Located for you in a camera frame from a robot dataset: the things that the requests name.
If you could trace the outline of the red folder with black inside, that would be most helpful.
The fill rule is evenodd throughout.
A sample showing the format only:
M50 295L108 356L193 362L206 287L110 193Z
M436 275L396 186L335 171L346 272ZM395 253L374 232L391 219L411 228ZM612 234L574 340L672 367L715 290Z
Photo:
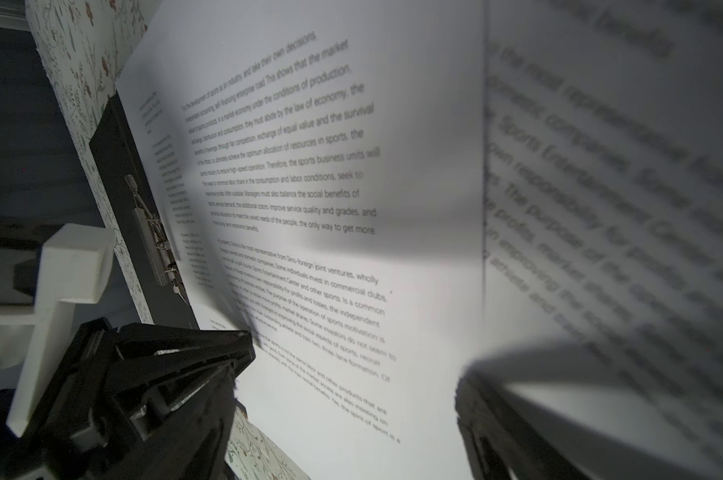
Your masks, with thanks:
M163 326L197 329L119 96L112 96L106 104L90 148L149 320Z

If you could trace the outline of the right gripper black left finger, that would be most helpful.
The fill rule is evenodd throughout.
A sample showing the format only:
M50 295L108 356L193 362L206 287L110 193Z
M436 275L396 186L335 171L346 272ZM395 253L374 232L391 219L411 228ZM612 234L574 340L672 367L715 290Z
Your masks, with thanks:
M246 330L80 327L13 452L16 479L232 479Z

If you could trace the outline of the printed paper sheet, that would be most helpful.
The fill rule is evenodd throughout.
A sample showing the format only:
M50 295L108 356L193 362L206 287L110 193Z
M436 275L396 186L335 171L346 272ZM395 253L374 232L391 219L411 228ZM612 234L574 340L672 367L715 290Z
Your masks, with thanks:
M723 1L165 1L123 75L259 234L237 392L311 478L471 478L475 370L585 474L723 479Z
M249 330L260 344L268 328L253 296L255 272L244 265L258 232L206 189L165 82L123 75L118 92L199 326Z

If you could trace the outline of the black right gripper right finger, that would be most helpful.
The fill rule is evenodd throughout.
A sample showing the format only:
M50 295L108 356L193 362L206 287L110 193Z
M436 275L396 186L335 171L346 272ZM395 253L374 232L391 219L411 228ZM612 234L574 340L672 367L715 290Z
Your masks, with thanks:
M475 479L583 478L479 372L459 380L455 411Z

